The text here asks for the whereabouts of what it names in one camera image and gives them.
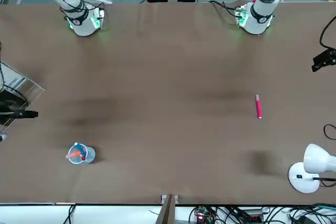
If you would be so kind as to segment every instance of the green led light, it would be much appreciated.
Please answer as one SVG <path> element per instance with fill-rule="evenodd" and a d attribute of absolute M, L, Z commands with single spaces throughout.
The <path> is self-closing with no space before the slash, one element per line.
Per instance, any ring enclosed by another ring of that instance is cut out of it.
<path fill-rule="evenodd" d="M 95 29 L 100 28 L 100 20 L 97 18 L 91 18 L 91 21 L 93 23 L 93 25 L 95 26 Z"/>

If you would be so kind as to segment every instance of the table surface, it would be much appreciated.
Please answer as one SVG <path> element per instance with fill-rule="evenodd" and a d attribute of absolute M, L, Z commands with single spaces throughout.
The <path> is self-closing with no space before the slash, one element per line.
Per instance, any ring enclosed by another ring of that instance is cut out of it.
<path fill-rule="evenodd" d="M 81 38 L 56 5 L 2 6 L 3 60 L 46 92 L 39 118 L 1 143 L 0 201 L 334 202 L 330 188 L 296 192 L 287 171 L 309 143 L 336 153 L 322 131 L 336 123 L 336 67 L 311 72 L 335 8 L 280 4 L 252 36 L 208 3 L 112 5 L 103 31 Z M 93 164 L 65 159 L 74 142 L 95 148 Z"/>

